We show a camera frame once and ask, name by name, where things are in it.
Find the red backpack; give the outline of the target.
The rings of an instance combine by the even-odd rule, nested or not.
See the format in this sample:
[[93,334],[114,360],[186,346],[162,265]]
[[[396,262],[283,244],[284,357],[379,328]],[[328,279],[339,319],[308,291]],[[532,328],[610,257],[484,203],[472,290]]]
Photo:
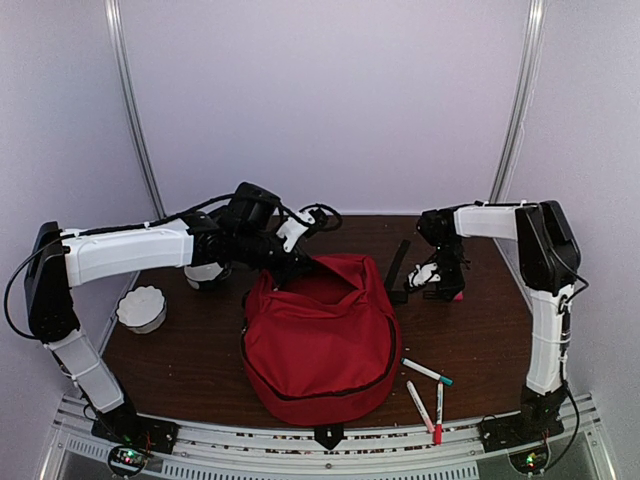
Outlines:
[[257,397],[275,418],[310,427],[331,451],[346,423],[390,394],[401,357],[394,287],[410,243],[387,274],[360,254],[313,258],[310,272],[279,285],[268,271],[246,296],[241,357]]

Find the teal capped white marker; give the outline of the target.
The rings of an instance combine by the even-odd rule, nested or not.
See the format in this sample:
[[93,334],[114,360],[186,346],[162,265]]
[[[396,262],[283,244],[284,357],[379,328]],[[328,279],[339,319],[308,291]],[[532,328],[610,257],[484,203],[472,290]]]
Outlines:
[[431,378],[431,379],[433,379],[435,381],[441,382],[445,386],[451,387],[454,384],[454,381],[452,379],[450,379],[450,378],[448,378],[448,377],[446,377],[446,376],[444,376],[444,375],[442,375],[442,374],[440,374],[440,373],[438,373],[438,372],[436,372],[434,370],[431,370],[431,369],[429,369],[429,368],[427,368],[427,367],[425,367],[425,366],[423,366],[423,365],[421,365],[421,364],[419,364],[417,362],[414,362],[414,361],[412,361],[412,360],[410,360],[410,359],[408,359],[406,357],[403,357],[401,359],[401,364],[404,365],[405,367],[407,367],[407,368],[409,368],[409,369],[411,369],[413,371],[416,371],[416,372],[418,372],[418,373],[420,373],[422,375],[425,375],[425,376],[427,376],[427,377],[429,377],[429,378]]

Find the pink capped white marker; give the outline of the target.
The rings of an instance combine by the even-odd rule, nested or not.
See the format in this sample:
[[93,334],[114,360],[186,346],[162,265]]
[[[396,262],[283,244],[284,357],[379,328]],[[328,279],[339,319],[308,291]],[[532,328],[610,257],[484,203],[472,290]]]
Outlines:
[[411,380],[406,381],[406,387],[409,392],[409,395],[418,411],[418,414],[426,426],[426,429],[429,433],[433,434],[435,432],[435,426],[429,417],[428,411],[422,401],[419,392],[417,391],[414,383]]

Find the red capped white marker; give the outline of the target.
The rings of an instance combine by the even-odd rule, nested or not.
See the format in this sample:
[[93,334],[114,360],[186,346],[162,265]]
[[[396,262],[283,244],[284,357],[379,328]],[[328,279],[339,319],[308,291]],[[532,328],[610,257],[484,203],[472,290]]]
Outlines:
[[444,387],[445,385],[442,381],[437,385],[436,423],[434,425],[433,433],[433,442],[435,445],[440,445],[442,443]]

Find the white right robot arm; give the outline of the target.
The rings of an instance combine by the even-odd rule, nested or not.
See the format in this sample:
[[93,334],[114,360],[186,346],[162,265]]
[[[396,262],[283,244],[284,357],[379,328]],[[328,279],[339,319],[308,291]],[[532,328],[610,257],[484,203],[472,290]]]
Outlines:
[[474,204],[422,212],[416,229],[434,253],[408,275],[405,288],[450,302],[465,287],[463,241],[471,237],[513,240],[519,271],[532,301],[532,348],[517,415],[499,421],[519,440],[530,442],[553,429],[568,395],[566,363],[571,308],[579,294],[581,253],[561,205]]

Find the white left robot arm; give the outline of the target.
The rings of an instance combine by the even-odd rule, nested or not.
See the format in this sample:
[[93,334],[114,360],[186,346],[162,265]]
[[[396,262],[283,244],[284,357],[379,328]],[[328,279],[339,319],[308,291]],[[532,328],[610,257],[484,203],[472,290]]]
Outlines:
[[13,273],[24,278],[28,322],[26,331],[16,333],[49,349],[98,420],[121,443],[133,444],[143,436],[143,421],[82,331],[72,288],[130,272],[188,267],[200,273],[233,263],[267,271],[283,285],[313,268],[299,240],[342,224],[341,214],[326,204],[294,211],[279,196],[249,182],[151,222],[89,230],[44,223],[32,253]]

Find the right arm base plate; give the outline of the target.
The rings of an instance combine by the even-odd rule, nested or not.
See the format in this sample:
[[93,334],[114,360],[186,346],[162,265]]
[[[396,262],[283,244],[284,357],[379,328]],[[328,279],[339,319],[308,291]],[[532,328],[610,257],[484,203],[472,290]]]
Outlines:
[[565,431],[559,418],[531,426],[525,423],[520,413],[485,418],[479,422],[478,430],[486,453],[542,442],[548,436],[560,435]]

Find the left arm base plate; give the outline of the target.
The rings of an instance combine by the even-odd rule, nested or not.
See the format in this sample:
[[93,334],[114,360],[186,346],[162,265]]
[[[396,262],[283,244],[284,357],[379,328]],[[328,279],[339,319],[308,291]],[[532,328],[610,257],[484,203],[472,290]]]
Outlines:
[[94,437],[162,454],[173,452],[178,432],[179,426],[173,421],[141,416],[124,408],[98,412],[91,428]]

